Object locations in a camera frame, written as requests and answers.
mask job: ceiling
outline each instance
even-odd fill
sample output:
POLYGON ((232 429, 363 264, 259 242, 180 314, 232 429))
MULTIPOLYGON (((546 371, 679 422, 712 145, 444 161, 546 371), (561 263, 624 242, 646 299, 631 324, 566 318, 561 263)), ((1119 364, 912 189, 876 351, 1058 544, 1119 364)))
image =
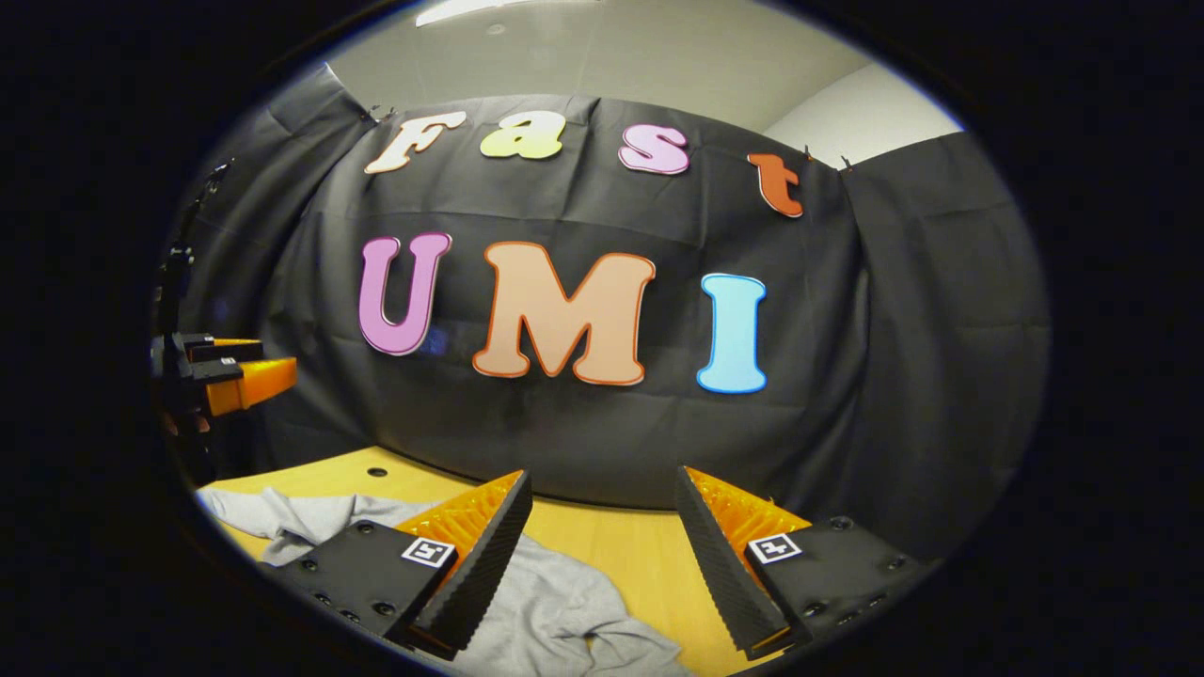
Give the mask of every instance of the ceiling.
POLYGON ((870 60, 752 0, 536 0, 423 28, 421 2, 327 61, 365 106, 585 94, 673 107, 762 133, 870 60))

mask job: wooden table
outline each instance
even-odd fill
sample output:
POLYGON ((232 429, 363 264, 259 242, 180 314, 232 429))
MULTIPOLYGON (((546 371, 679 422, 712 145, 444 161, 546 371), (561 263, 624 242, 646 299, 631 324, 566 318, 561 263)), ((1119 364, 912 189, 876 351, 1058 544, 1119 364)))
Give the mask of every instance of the wooden table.
MULTIPOLYGON (((287 496, 361 494, 408 502, 443 501, 476 487, 397 454, 370 447, 288 470, 224 479, 209 487, 258 494, 272 487, 287 496), (388 471, 384 477, 368 469, 388 471)), ((256 560, 267 540, 224 525, 256 560)), ((627 612, 681 647, 679 660, 702 677, 731 675, 772 660, 749 661, 736 650, 710 600, 678 514, 535 499, 524 532, 610 577, 627 612), (632 557, 632 552, 639 557, 632 557)))

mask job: gray cloth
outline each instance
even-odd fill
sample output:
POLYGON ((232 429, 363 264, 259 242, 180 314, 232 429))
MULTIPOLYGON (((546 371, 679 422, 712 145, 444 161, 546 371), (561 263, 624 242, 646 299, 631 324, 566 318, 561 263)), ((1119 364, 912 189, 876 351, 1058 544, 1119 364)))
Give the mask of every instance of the gray cloth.
MULTIPOLYGON (((258 495, 201 489, 197 499, 230 526, 271 538, 262 559, 277 566, 356 519, 391 528, 438 505, 358 494, 289 499, 272 488, 258 495)), ((430 658, 473 676, 687 676, 677 663, 680 650, 627 614, 604 573, 523 535, 468 647, 450 663, 430 658)))

